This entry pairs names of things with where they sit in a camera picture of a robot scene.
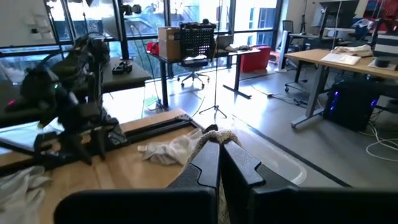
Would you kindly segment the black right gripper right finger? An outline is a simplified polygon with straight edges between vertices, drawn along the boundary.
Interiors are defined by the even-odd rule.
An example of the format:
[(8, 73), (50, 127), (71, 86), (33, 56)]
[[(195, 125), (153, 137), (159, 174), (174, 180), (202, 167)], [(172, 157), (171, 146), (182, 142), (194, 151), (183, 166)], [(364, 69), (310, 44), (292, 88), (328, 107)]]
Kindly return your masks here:
[(238, 224), (398, 224), (398, 190), (301, 187), (235, 142), (223, 144), (222, 181)]

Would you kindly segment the clear plastic bin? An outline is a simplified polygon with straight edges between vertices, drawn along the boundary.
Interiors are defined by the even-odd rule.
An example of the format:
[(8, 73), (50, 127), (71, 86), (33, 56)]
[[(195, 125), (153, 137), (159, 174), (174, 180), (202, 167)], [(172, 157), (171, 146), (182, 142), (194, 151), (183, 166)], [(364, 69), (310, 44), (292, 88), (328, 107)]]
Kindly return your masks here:
[(300, 185), (307, 178), (307, 171), (303, 165), (291, 158), (278, 147), (245, 129), (232, 129), (237, 135), (243, 149), (259, 159), (265, 166), (281, 175), (293, 184)]

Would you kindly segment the black desk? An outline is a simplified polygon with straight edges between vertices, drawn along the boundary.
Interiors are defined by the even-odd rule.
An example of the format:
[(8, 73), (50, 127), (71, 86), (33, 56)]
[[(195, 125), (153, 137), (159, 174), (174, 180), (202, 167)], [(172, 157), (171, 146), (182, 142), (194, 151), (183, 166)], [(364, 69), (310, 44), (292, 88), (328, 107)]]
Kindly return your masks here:
[[(234, 87), (229, 87), (228, 85), (223, 85), (228, 90), (231, 90), (237, 95), (240, 95), (246, 99), (250, 99), (251, 95), (247, 95), (241, 91), (239, 91), (239, 79), (241, 76), (241, 71), (240, 71), (240, 66), (241, 66), (241, 59), (243, 55), (251, 55), (254, 53), (259, 53), (260, 50), (256, 48), (252, 48), (251, 50), (247, 51), (237, 51), (237, 52), (225, 52), (225, 53), (220, 53), (216, 54), (215, 58), (219, 57), (233, 57), (236, 56), (236, 73), (235, 73), (235, 81), (234, 81)], [(163, 58), (159, 55), (153, 54), (150, 51), (147, 51), (147, 55), (151, 55), (155, 57), (159, 62), (160, 62), (160, 80), (161, 80), (161, 87), (162, 87), (162, 99), (161, 99), (161, 105), (165, 108), (169, 107), (169, 94), (167, 92), (167, 72), (172, 73), (172, 64), (174, 63), (180, 63), (183, 60), (178, 59), (178, 60), (168, 60), (166, 58)]]

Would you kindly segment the black aluminium table frame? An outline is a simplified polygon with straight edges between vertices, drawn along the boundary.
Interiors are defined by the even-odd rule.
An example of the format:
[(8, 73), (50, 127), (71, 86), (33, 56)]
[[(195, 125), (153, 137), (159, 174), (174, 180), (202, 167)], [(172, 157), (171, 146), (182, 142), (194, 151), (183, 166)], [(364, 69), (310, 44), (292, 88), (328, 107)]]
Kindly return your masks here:
[[(188, 126), (202, 129), (202, 127), (198, 123), (196, 123), (191, 117), (189, 117), (189, 115), (183, 114), (180, 116), (176, 116), (172, 119), (161, 121), (159, 123), (125, 131), (123, 133), (127, 137), (127, 143), (113, 147), (108, 146), (106, 148), (106, 153), (122, 147), (126, 147), (139, 141), (144, 141), (146, 139), (161, 134), (166, 134), (168, 132)], [(98, 150), (95, 149), (94, 145), (92, 145), (91, 143), (89, 134), (83, 136), (82, 143), (91, 157), (99, 156)], [(0, 147), (10, 149), (14, 152), (27, 154), (31, 157), (30, 159), (26, 159), (24, 161), (0, 166), (0, 177), (13, 174), (19, 170), (26, 169), (32, 166), (43, 166), (46, 170), (52, 170), (66, 164), (70, 164), (72, 162), (81, 161), (76, 155), (74, 155), (74, 153), (70, 152), (69, 150), (61, 150), (60, 145), (57, 142), (54, 142), (51, 145), (50, 149), (35, 150), (34, 148), (28, 149), (26, 147), (20, 146), (15, 142), (8, 141), (7, 139), (0, 139)]]

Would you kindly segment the wooden desk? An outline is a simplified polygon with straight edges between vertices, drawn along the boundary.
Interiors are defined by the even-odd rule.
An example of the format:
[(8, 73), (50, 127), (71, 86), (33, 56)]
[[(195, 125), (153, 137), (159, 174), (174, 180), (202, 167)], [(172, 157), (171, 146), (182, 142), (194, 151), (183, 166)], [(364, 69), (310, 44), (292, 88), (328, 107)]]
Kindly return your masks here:
[(308, 121), (309, 119), (318, 116), (323, 113), (324, 109), (315, 109), (318, 103), (318, 96), (322, 90), (324, 90), (325, 82), (328, 77), (330, 68), (337, 68), (343, 71), (363, 73), (372, 75), (380, 78), (387, 78), (398, 80), (398, 71), (383, 70), (381, 68), (369, 67), (368, 65), (372, 62), (371, 57), (361, 58), (354, 65), (347, 65), (342, 63), (334, 63), (323, 61), (322, 58), (326, 57), (330, 53), (329, 50), (313, 49), (301, 52), (285, 54), (285, 57), (296, 59), (299, 62), (310, 62), (319, 65), (317, 74), (313, 81), (312, 88), (310, 90), (309, 99), (306, 107), (305, 114), (295, 120), (290, 125), (295, 129), (299, 124)]

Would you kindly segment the computer monitor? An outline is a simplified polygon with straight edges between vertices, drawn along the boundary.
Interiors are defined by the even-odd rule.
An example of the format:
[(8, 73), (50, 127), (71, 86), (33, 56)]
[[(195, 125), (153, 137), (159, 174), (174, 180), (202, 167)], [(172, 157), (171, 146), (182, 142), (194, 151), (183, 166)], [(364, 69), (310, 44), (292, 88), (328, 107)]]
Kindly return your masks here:
[(315, 8), (312, 27), (350, 28), (359, 0), (321, 1)]

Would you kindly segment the red cabinet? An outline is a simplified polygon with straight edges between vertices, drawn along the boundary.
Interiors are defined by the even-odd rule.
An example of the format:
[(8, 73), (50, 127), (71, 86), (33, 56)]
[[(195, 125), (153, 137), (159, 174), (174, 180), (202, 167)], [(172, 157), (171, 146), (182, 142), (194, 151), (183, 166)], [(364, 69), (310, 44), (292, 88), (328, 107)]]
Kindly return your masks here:
[(240, 71), (243, 73), (265, 70), (268, 66), (271, 48), (268, 46), (257, 46), (258, 52), (244, 54), (241, 56)]

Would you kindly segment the black tripod stand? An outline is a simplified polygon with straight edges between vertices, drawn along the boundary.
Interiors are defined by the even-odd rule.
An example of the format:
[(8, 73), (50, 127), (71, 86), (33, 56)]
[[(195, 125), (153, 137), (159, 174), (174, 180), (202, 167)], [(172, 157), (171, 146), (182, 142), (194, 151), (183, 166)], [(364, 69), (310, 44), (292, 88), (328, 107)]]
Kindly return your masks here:
[(220, 113), (222, 117), (227, 118), (227, 115), (220, 110), (220, 106), (217, 103), (217, 91), (218, 91), (218, 59), (216, 58), (216, 54), (218, 54), (218, 40), (219, 40), (219, 34), (220, 34), (220, 28), (221, 28), (221, 16), (223, 14), (223, 0), (219, 0), (219, 9), (218, 9), (218, 17), (217, 17), (217, 35), (216, 35), (216, 40), (215, 40), (215, 51), (213, 52), (213, 57), (212, 59), (216, 59), (216, 70), (215, 70), (215, 90), (214, 90), (214, 100), (213, 100), (213, 106), (201, 110), (199, 112), (200, 115), (203, 115), (205, 112), (208, 112), (210, 110), (214, 110), (214, 119), (216, 119), (217, 114)]

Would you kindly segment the light blue microfiber towel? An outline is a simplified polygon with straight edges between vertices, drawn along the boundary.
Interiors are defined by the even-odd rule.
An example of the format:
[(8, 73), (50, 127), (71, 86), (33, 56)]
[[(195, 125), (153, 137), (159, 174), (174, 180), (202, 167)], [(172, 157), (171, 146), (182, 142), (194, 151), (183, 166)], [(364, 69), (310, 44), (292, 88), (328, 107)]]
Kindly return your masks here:
[(0, 224), (40, 224), (45, 187), (51, 181), (42, 166), (0, 177)]

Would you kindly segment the black computer tower blue lights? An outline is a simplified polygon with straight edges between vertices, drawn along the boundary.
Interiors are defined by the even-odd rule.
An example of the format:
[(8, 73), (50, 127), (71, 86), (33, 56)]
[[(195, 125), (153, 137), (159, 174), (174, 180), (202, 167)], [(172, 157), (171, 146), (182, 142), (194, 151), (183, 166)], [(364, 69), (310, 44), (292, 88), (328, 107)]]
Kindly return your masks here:
[(380, 95), (377, 85), (370, 82), (336, 82), (328, 93), (323, 117), (352, 131), (364, 131)]

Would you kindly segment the white papers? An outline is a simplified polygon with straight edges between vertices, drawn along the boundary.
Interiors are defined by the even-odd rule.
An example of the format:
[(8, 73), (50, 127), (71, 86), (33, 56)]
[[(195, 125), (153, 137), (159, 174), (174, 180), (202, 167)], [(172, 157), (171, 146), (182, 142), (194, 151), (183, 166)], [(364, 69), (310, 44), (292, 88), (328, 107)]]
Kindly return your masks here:
[(354, 56), (354, 55), (346, 55), (346, 54), (333, 54), (329, 53), (323, 58), (321, 61), (324, 62), (331, 62), (331, 63), (340, 63), (345, 65), (355, 65), (360, 61), (361, 57)]

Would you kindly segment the beige cloth bag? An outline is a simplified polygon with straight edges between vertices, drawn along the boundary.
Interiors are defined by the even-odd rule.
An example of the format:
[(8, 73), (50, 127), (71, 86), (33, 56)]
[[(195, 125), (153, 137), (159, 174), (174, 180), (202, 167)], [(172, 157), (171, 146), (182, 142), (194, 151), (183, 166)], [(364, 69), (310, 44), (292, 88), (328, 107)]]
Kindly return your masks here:
[(330, 51), (333, 54), (354, 55), (357, 57), (373, 56), (373, 51), (370, 45), (364, 44), (356, 47), (337, 46)]

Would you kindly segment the black perforated crate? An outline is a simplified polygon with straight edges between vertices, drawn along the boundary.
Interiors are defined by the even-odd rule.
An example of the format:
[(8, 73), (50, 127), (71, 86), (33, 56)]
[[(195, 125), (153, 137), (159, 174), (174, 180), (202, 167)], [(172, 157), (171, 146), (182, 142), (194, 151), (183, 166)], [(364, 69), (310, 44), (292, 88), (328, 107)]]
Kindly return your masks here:
[(206, 56), (213, 58), (215, 52), (214, 31), (216, 24), (204, 20), (199, 22), (180, 23), (181, 58)]

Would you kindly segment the brown cardboard box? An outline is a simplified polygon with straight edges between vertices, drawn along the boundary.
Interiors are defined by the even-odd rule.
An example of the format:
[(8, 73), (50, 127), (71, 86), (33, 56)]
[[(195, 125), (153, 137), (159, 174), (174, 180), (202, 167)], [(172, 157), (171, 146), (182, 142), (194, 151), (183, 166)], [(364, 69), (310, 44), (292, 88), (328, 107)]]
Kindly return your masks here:
[(179, 60), (180, 54), (180, 28), (158, 28), (159, 56), (167, 60)]

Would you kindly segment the dark grey desk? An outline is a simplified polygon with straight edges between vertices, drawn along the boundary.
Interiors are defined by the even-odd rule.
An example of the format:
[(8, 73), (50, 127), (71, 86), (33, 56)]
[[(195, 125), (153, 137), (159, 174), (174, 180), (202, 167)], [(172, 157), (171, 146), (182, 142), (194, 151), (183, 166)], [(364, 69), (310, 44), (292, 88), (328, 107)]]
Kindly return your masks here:
[[(104, 67), (103, 93), (142, 87), (146, 80), (152, 78), (152, 75), (138, 66), (136, 62), (131, 62), (132, 72), (123, 75), (113, 75), (112, 68), (120, 61), (119, 58), (111, 58), (110, 63)], [(7, 112), (8, 103), (19, 98), (21, 98), (19, 86), (13, 85), (9, 80), (0, 81), (0, 128), (38, 121), (41, 117), (42, 113), (35, 108)]]

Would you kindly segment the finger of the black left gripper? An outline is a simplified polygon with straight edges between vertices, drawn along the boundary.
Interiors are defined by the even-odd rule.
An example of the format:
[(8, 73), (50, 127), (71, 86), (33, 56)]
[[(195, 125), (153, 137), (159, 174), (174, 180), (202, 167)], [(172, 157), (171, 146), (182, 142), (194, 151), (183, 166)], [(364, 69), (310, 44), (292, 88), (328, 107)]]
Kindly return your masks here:
[(99, 157), (102, 161), (106, 159), (105, 153), (106, 153), (106, 140), (107, 140), (107, 134), (106, 130), (101, 128), (92, 131), (92, 141), (93, 144), (95, 145), (95, 148), (97, 148)]
[(66, 148), (70, 152), (74, 153), (74, 155), (76, 155), (79, 158), (79, 160), (90, 166), (92, 165), (91, 156), (86, 151), (81, 141), (82, 137), (78, 134), (67, 135), (65, 138), (65, 144), (67, 145)]

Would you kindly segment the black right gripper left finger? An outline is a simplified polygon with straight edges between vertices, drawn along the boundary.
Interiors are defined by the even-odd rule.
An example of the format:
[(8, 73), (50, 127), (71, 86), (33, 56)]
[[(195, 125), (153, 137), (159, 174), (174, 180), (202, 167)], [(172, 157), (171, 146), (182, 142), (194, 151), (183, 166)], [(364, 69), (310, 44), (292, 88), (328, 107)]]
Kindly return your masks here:
[(207, 141), (164, 189), (84, 190), (56, 207), (54, 224), (217, 224), (221, 149)]

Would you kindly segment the black round object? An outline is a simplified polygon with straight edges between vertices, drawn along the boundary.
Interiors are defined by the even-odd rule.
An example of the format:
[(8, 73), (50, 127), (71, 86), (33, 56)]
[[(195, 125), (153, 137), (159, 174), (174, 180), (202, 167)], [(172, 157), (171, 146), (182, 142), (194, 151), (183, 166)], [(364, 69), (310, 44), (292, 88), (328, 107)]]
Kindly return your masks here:
[(374, 61), (375, 66), (379, 68), (387, 68), (390, 63), (391, 61), (385, 57), (377, 57)]

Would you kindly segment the black device on desk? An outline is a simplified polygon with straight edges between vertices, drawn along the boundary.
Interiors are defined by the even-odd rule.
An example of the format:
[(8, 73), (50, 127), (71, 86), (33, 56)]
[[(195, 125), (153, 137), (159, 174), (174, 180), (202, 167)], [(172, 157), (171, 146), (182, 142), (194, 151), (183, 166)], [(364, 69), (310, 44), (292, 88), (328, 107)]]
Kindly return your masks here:
[(122, 61), (115, 65), (112, 69), (113, 75), (124, 75), (132, 72), (132, 63)]

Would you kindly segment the black office chair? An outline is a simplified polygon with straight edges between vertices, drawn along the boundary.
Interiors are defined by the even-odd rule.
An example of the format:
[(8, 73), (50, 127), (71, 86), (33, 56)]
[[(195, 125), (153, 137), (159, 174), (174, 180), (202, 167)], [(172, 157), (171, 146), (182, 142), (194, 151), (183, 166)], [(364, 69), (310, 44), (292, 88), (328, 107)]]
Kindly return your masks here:
[(181, 61), (181, 66), (190, 72), (183, 80), (180, 79), (180, 76), (177, 77), (177, 80), (180, 82), (181, 87), (185, 86), (185, 81), (187, 81), (188, 79), (192, 79), (192, 83), (194, 83), (195, 80), (199, 80), (201, 82), (201, 88), (204, 89), (205, 83), (200, 77), (207, 77), (207, 81), (210, 81), (210, 77), (208, 75), (200, 73), (200, 70), (208, 64), (209, 62), (205, 58)]

